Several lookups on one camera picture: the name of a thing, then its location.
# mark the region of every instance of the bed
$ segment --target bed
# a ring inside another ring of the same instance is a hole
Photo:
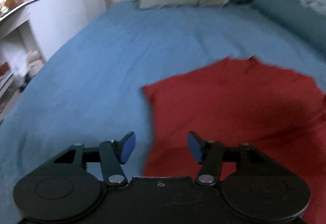
[[[250,4],[140,11],[134,1],[112,1],[46,63],[0,127],[1,223],[20,219],[15,183],[72,144],[97,146],[134,131],[136,148],[123,169],[128,178],[142,175],[153,143],[146,84],[254,55],[312,76],[326,91],[325,59]],[[88,171],[101,175],[95,164]]]

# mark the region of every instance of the fold in red cloth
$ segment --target fold in red cloth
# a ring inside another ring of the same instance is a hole
[[[325,223],[326,101],[312,78],[255,58],[226,58],[143,91],[154,117],[146,176],[196,176],[190,130],[226,146],[249,142],[307,182],[312,198],[303,220]]]

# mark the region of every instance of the silver bolt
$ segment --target silver bolt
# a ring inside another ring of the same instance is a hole
[[[214,176],[211,176],[209,174],[203,174],[198,177],[198,180],[201,183],[212,183],[212,182],[214,182],[215,178],[214,178]]]
[[[114,174],[109,177],[110,183],[121,184],[124,181],[124,176],[119,174]]]

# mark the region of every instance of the white cabinet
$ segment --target white cabinet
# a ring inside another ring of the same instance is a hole
[[[104,13],[104,0],[39,0],[29,6],[29,23],[48,60],[65,42]]]

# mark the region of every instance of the red cloth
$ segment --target red cloth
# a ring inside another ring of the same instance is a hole
[[[226,58],[143,90],[155,135],[146,176],[196,176],[190,130],[226,146],[249,142],[307,182],[312,198],[304,221],[326,222],[326,100],[312,78],[255,58]]]

